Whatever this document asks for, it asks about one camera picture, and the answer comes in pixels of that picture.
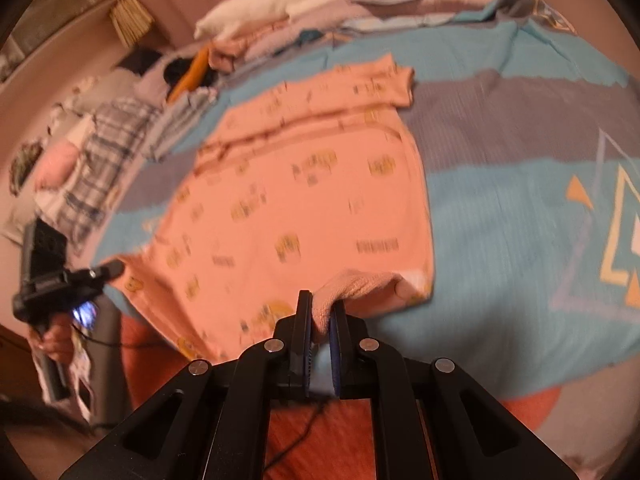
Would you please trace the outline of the person left hand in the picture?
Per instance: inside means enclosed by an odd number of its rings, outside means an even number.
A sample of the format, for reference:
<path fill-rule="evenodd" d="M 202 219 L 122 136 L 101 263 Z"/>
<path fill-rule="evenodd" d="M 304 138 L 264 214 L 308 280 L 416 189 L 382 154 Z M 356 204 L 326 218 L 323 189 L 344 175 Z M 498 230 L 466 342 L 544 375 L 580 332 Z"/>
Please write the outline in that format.
<path fill-rule="evenodd" d="M 33 327 L 27 338 L 33 352 L 39 351 L 51 360 L 68 365 L 73 361 L 72 321 L 67 313 L 53 315 L 48 330 L 40 335 Z"/>

